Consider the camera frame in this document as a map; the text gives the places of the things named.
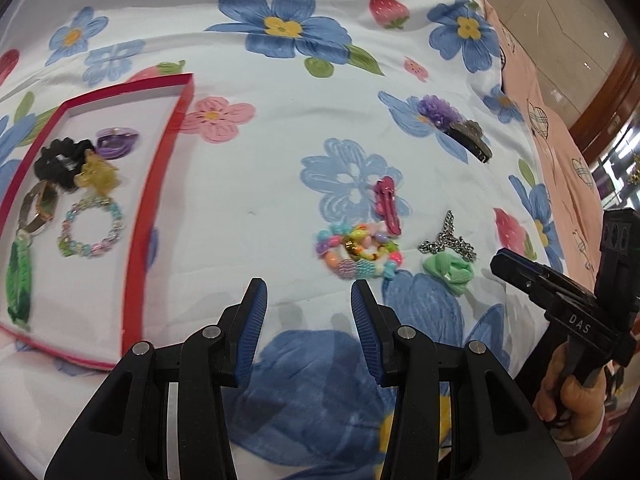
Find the person's right hand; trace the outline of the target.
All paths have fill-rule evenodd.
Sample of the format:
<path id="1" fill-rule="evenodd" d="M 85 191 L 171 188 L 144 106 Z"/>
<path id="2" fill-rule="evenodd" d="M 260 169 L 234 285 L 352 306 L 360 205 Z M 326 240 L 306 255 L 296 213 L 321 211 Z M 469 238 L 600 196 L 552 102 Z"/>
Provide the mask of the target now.
<path id="1" fill-rule="evenodd" d="M 606 379 L 603 368 L 591 387 L 583 386 L 574 376 L 562 379 L 566 347 L 567 344 L 561 344 L 553 352 L 533 407 L 540 419 L 551 422 L 556 416 L 554 393 L 556 387 L 560 387 L 561 403 L 570 412 L 570 418 L 559 433 L 559 438 L 573 440 L 588 436 L 600 426 L 604 414 Z"/>

